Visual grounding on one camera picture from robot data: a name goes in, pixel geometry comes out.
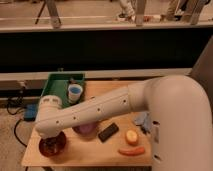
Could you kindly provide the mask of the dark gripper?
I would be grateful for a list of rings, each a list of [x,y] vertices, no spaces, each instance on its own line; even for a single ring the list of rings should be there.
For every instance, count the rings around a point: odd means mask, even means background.
[[[48,138],[45,141],[45,149],[48,152],[59,152],[63,149],[64,140],[57,136],[54,138]]]

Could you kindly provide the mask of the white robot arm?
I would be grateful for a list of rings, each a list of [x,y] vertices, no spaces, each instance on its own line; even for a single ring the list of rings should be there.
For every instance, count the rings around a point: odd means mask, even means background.
[[[130,84],[65,109],[42,102],[35,129],[46,139],[66,128],[140,111],[152,121],[152,171],[213,171],[210,102],[204,88],[184,75]]]

